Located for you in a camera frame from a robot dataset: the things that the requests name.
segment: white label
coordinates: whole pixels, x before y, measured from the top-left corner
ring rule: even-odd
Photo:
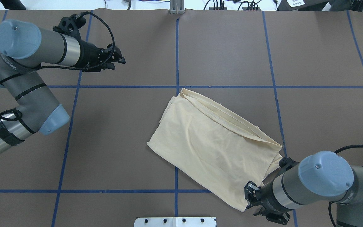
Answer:
[[[303,0],[286,0],[286,1],[291,7],[297,7],[305,4]]]

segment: beige fabric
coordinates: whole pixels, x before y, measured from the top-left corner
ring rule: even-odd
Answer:
[[[244,211],[243,188],[278,168],[282,146],[258,127],[199,93],[182,89],[148,146],[230,206]]]

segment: metal bracket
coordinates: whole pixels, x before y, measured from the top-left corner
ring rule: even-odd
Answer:
[[[134,227],[216,227],[215,217],[137,218]]]
[[[184,14],[184,0],[170,0],[170,14]]]

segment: black cable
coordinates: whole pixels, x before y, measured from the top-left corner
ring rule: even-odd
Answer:
[[[208,3],[210,2],[211,0],[208,0],[207,1],[207,3],[206,3],[206,5],[204,6],[204,9],[203,10],[205,10],[206,9],[206,6],[208,5]]]
[[[334,227],[337,227],[334,218],[333,218],[333,214],[331,213],[331,202],[329,202],[329,217],[330,217],[330,221],[333,224]]]
[[[100,17],[98,17],[94,13],[91,13],[91,12],[82,12],[81,13],[82,17],[85,16],[85,15],[87,15],[87,14],[92,15],[93,17],[95,17],[96,19],[98,19],[100,22],[102,22],[106,26],[108,32],[110,33],[111,40],[112,40],[112,44],[114,46],[114,36],[113,36],[113,33],[111,32],[110,27],[106,24],[106,22],[104,22]],[[102,61],[101,63],[97,64],[96,66],[90,66],[90,67],[85,67],[85,68],[72,68],[72,67],[64,67],[64,66],[41,66],[41,67],[36,67],[34,69],[36,69],[36,70],[39,70],[39,69],[47,69],[47,68],[69,69],[69,70],[87,70],[87,69],[94,69],[96,67],[99,67],[99,66],[102,66],[103,64],[105,64],[111,58],[113,52],[114,52],[114,48],[112,48],[110,50],[110,53],[107,56],[107,58],[104,61]]]
[[[243,1],[240,3],[239,7],[238,7],[238,10],[240,9],[240,7],[242,6],[243,3],[247,3],[247,8],[249,8],[249,2],[248,1]]]
[[[273,0],[273,2],[275,3],[275,7],[277,8],[277,11],[278,11],[278,1],[277,0]]]
[[[9,76],[9,77],[1,80],[0,85],[2,85],[3,83],[5,83],[6,81],[8,81],[10,79],[14,79],[14,78],[18,77],[18,76],[22,76],[22,74],[18,73],[18,74]],[[16,118],[5,118],[5,117],[3,117],[3,115],[7,114],[7,113],[14,113],[15,115],[17,115],[17,117]],[[20,112],[17,109],[9,109],[9,110],[6,110],[6,111],[0,113],[0,119],[5,120],[5,121],[13,122],[13,121],[18,121],[21,118],[22,118],[22,112]]]
[[[334,153],[338,154],[341,151],[345,151],[345,150],[348,150],[348,149],[351,149],[351,148],[363,148],[363,144],[345,146],[345,147],[342,147],[342,148],[336,150]],[[334,227],[337,227],[337,225],[336,225],[336,223],[335,223],[335,221],[333,219],[333,215],[331,214],[331,202],[329,202],[328,210],[329,210],[329,217],[330,217],[331,223],[333,224]]]
[[[341,151],[347,150],[347,149],[351,149],[351,148],[363,148],[363,144],[357,144],[357,145],[349,145],[349,146],[345,146],[343,148],[338,149],[337,151],[335,151],[334,153],[338,154]]]
[[[131,9],[131,0],[128,1],[128,8],[127,10],[130,10]]]

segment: folded cloth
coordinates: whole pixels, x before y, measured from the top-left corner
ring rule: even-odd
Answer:
[[[199,93],[182,89],[147,145],[231,207],[243,212],[244,186],[278,168],[282,146]]]

